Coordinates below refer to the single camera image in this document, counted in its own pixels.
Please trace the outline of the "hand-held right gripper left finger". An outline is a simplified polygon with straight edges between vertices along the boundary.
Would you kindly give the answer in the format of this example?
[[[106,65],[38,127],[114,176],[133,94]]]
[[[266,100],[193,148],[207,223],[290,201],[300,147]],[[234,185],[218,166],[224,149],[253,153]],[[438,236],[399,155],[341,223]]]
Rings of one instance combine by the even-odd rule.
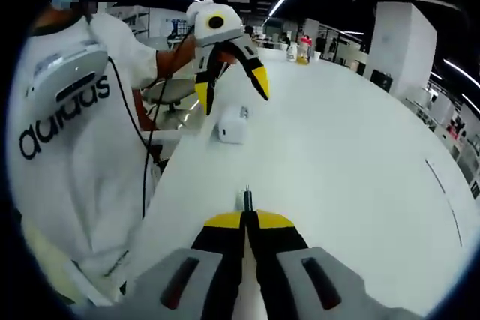
[[[189,248],[171,252],[136,282],[135,319],[231,319],[242,281],[241,211],[205,221]]]

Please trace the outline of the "person's right hand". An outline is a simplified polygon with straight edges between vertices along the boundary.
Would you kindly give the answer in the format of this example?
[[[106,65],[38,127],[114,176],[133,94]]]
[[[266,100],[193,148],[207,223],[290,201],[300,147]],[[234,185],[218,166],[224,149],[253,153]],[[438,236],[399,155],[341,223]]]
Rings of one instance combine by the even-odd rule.
[[[266,307],[257,282],[257,261],[251,249],[248,237],[244,243],[242,259],[242,279],[232,315],[236,320],[267,320]]]

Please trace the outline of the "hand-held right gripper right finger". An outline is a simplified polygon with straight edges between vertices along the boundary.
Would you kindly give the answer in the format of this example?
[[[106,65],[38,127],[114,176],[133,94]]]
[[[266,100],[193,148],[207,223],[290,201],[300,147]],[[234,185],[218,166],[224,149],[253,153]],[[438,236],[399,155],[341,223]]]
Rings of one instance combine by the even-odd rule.
[[[247,211],[256,278],[272,319],[374,319],[364,280],[320,247],[309,247],[280,214]]]

